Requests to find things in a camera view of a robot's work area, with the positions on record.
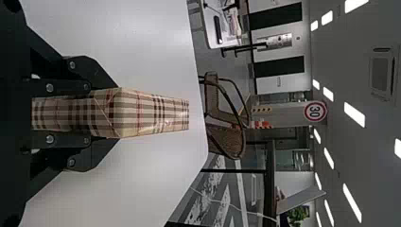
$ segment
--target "white tabletop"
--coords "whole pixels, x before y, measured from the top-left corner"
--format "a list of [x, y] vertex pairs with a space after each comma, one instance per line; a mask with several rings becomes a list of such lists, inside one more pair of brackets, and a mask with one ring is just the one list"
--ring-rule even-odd
[[23, 0], [63, 56], [96, 59], [118, 85], [190, 102], [190, 130], [122, 140], [94, 170], [63, 172], [28, 202], [29, 227], [164, 226], [207, 157], [185, 1]]
[[[226, 26], [227, 27], [226, 29], [227, 30], [229, 29], [228, 24], [226, 24], [226, 21], [224, 20], [224, 14], [220, 3], [221, 0], [199, 0], [199, 1], [200, 1], [200, 17], [203, 23], [203, 30], [207, 46], [210, 49], [216, 49], [216, 48], [239, 45], [240, 40], [233, 39], [233, 37], [231, 37], [228, 32], [222, 32], [221, 37], [223, 38], [223, 43], [222, 44], [218, 43], [215, 21], [213, 18], [215, 16], [219, 17], [221, 26]], [[205, 8], [203, 6], [204, 3], [206, 3], [210, 8], [213, 8], [214, 10], [210, 8]]]

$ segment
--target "plaid pattern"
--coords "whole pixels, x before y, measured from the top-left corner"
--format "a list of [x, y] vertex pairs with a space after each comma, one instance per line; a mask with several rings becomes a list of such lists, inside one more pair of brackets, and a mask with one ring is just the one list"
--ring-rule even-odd
[[32, 99], [32, 129], [127, 138], [189, 129], [189, 102], [132, 89]]

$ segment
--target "red circle sign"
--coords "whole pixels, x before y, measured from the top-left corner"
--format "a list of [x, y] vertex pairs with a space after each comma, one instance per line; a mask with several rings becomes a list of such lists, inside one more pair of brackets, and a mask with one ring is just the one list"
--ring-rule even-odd
[[327, 116], [327, 108], [322, 102], [311, 102], [304, 108], [304, 116], [311, 122], [322, 121]]

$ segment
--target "screw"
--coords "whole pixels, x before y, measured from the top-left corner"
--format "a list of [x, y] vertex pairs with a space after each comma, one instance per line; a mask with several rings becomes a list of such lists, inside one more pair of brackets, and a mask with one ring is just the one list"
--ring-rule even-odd
[[53, 135], [47, 135], [46, 136], [46, 143], [47, 144], [53, 144], [54, 143], [54, 136]]
[[47, 91], [48, 93], [54, 92], [54, 86], [53, 86], [53, 84], [47, 83], [47, 84], [46, 84], [46, 91]]
[[70, 61], [70, 68], [71, 69], [75, 69], [76, 65], [73, 61]]
[[74, 167], [75, 164], [76, 164], [76, 160], [74, 158], [70, 158], [68, 160], [68, 167]]

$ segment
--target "fluorescent light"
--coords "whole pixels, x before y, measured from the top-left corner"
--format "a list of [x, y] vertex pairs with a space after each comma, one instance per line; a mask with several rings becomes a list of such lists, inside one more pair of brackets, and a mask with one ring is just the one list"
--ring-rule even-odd
[[333, 21], [333, 11], [329, 11], [322, 17], [322, 26], [325, 26], [332, 21]]
[[321, 180], [319, 179], [318, 173], [316, 173], [316, 172], [315, 172], [315, 180], [316, 180], [316, 183], [318, 184], [319, 190], [322, 190]]
[[323, 87], [323, 94], [326, 96], [330, 101], [334, 101], [334, 94], [326, 87]]
[[318, 212], [316, 212], [316, 220], [318, 221], [319, 227], [322, 227], [321, 217]]
[[321, 90], [321, 84], [317, 80], [313, 79], [312, 84], [316, 88], [316, 90]]
[[318, 21], [314, 21], [312, 24], [310, 24], [310, 30], [314, 31], [316, 29], [318, 29], [319, 27], [319, 22]]
[[327, 215], [328, 215], [328, 218], [330, 219], [331, 226], [334, 227], [333, 215], [331, 214], [331, 210], [330, 210], [330, 207], [328, 206], [327, 200], [324, 200], [324, 207], [326, 208]]
[[401, 158], [401, 141], [399, 139], [395, 139], [394, 152], [398, 158]]
[[355, 120], [362, 128], [365, 128], [365, 115], [353, 106], [344, 102], [344, 112]]
[[351, 195], [350, 190], [348, 190], [348, 187], [345, 183], [342, 185], [342, 191], [344, 192], [345, 197], [350, 203], [355, 216], [357, 216], [357, 220], [359, 221], [359, 223], [362, 223], [362, 213], [360, 213], [359, 207], [357, 207], [357, 203], [355, 202], [354, 198]]
[[315, 135], [316, 141], [318, 141], [318, 143], [320, 144], [322, 142], [322, 139], [316, 129], [313, 130], [313, 134]]
[[324, 156], [327, 159], [328, 164], [330, 165], [331, 169], [334, 169], [334, 161], [330, 156], [330, 153], [328, 152], [328, 150], [326, 148], [324, 148]]
[[369, 2], [369, 0], [346, 0], [345, 1], [345, 13], [348, 13], [356, 8], [359, 8], [368, 2]]

